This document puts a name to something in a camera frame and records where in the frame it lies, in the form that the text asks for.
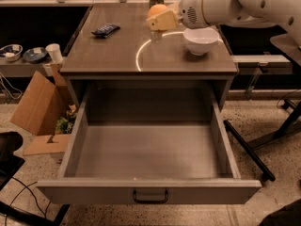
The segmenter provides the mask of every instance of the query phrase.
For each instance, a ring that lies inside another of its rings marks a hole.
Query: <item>drawer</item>
[[[54,203],[245,203],[210,81],[90,82],[56,180]]]

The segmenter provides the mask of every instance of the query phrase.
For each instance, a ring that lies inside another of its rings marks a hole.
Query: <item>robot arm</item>
[[[151,30],[160,30],[160,24],[165,24],[160,20],[163,14],[148,19]],[[182,0],[174,16],[174,21],[178,19],[189,28],[278,24],[301,45],[301,0]],[[176,26],[168,24],[169,29]]]

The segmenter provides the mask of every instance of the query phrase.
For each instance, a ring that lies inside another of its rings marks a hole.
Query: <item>cup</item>
[[[46,50],[47,50],[48,54],[50,55],[50,58],[53,60],[54,63],[63,62],[63,56],[60,53],[59,44],[51,43],[46,47]]]

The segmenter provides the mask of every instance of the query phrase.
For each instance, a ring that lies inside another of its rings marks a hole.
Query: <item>terrazzo floor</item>
[[[222,111],[246,141],[277,130],[289,115],[278,108],[278,101],[226,101]],[[15,177],[26,185],[40,179],[55,178],[59,165],[49,155],[23,156],[32,135],[10,123],[16,104],[0,101],[0,132],[17,131],[24,137],[24,145],[15,152],[25,159]],[[230,135],[230,144],[243,179],[260,179],[261,171]],[[255,226],[271,212],[301,198],[301,133],[258,149],[257,154],[275,174],[274,182],[262,188],[244,205],[72,205],[61,225],[201,225]],[[48,200],[30,187],[45,210]],[[14,180],[0,191],[0,201],[10,204],[23,186]],[[25,190],[13,207],[42,216],[34,198]],[[54,219],[60,205],[50,204],[47,218]],[[0,215],[0,225],[5,217]],[[7,225],[23,225],[8,219]]]

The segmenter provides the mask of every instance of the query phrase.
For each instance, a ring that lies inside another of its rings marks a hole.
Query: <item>black handle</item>
[[[137,198],[137,192],[134,190],[133,192],[133,199],[136,203],[143,203],[143,204],[162,204],[168,201],[168,191],[165,191],[165,197],[162,200],[139,200]]]

